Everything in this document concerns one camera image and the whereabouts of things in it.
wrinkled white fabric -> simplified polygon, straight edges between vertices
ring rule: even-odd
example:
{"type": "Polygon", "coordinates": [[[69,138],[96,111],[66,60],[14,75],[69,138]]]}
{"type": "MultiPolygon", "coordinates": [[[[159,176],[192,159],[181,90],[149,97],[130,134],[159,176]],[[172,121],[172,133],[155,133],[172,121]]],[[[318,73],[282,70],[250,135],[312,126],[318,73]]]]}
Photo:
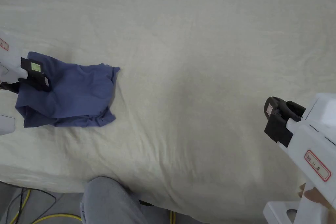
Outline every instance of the wrinkled white fabric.
{"type": "Polygon", "coordinates": [[[336,0],[0,0],[25,53],[121,67],[102,128],[24,129],[0,114],[0,180],[82,192],[112,177],[145,201],[211,223],[262,220],[296,199],[296,166],[265,134],[264,103],[336,90],[336,0]]]}

